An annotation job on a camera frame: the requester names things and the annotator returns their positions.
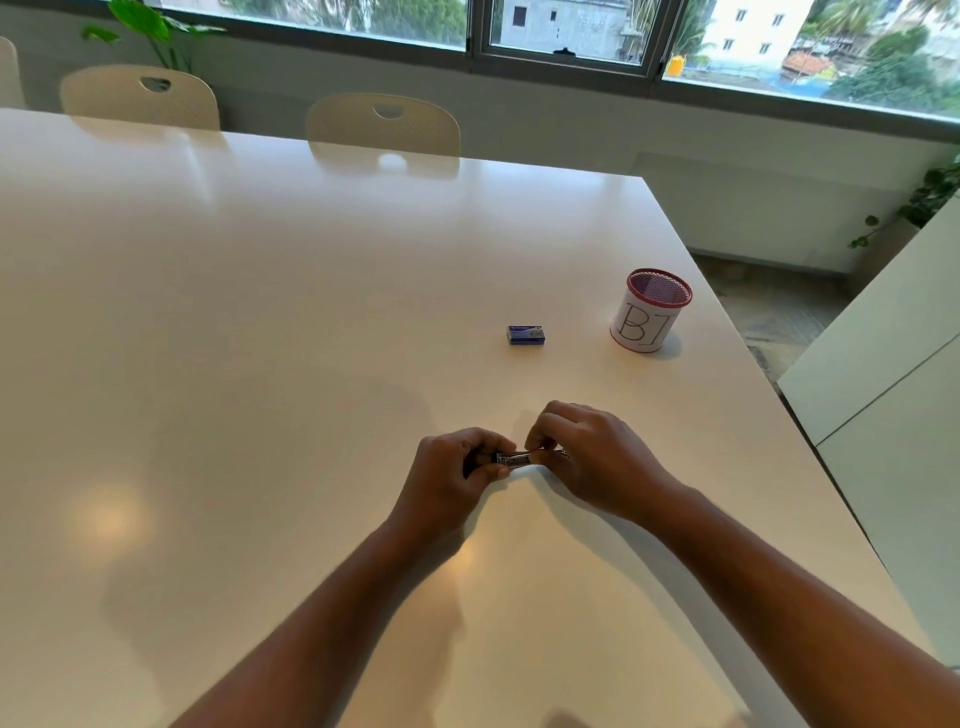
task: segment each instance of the mesh pen holder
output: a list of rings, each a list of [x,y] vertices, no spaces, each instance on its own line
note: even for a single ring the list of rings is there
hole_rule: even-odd
[[[655,352],[680,312],[693,300],[686,282],[657,268],[639,268],[627,277],[627,292],[613,317],[613,341],[631,352]]]

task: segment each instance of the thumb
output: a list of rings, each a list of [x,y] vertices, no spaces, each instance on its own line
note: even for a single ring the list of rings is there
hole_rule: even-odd
[[[470,488],[472,493],[475,493],[477,496],[479,496],[481,493],[487,490],[487,486],[489,486],[495,480],[503,480],[509,475],[510,469],[503,465],[497,465],[496,463],[482,465],[473,471],[467,478],[467,487]]]
[[[556,450],[535,449],[530,453],[530,462],[543,465],[564,483],[570,482],[573,478],[573,461]]]

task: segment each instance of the right hand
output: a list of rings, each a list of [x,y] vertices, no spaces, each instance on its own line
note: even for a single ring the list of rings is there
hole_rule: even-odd
[[[557,445],[566,455],[554,451]],[[530,461],[549,469],[574,496],[639,525],[684,489],[626,423],[585,404],[547,404],[526,448]]]

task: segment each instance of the floor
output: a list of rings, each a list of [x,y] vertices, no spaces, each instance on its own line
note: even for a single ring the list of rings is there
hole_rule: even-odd
[[[850,302],[839,278],[706,255],[693,259],[775,387]]]

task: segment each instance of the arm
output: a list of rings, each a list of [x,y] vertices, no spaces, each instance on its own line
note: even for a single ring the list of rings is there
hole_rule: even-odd
[[[527,448],[673,551],[812,728],[960,725],[960,678],[681,484],[613,415],[550,402]]]
[[[479,428],[420,442],[390,517],[173,728],[323,725],[401,583],[462,529],[487,486],[509,474],[487,464],[464,477],[465,458],[489,463],[490,453],[513,449]]]

